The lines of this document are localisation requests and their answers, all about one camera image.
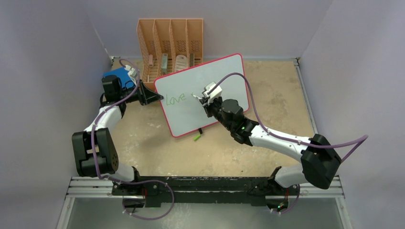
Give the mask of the green marker cap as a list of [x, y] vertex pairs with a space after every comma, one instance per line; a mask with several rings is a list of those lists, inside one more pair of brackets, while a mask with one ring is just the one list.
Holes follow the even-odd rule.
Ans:
[[201, 134], [197, 135], [193, 140], [197, 141], [201, 137]]

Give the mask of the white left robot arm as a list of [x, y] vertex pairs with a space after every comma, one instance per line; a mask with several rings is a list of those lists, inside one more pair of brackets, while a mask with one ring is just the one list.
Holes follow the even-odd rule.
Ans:
[[147, 88], [141, 80], [126, 88], [117, 76], [108, 75], [102, 78], [102, 85], [104, 93], [98, 115], [85, 130], [72, 135], [76, 170], [81, 177], [124, 183], [124, 189], [130, 195], [137, 195], [142, 190], [139, 174], [134, 167], [119, 161], [110, 132], [124, 117], [128, 103], [148, 105], [164, 97]]

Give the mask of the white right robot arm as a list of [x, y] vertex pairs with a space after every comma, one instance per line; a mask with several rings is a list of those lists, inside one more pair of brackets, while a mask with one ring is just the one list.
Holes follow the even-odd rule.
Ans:
[[294, 166], [275, 169], [268, 181], [272, 193], [280, 194], [292, 185], [303, 183], [320, 189], [330, 187], [342, 160], [324, 136], [300, 137], [278, 131], [267, 133], [259, 122], [244, 115], [234, 99], [218, 97], [208, 102], [208, 98], [202, 98], [199, 102], [207, 116], [222, 124], [236, 142], [271, 149], [298, 161]]

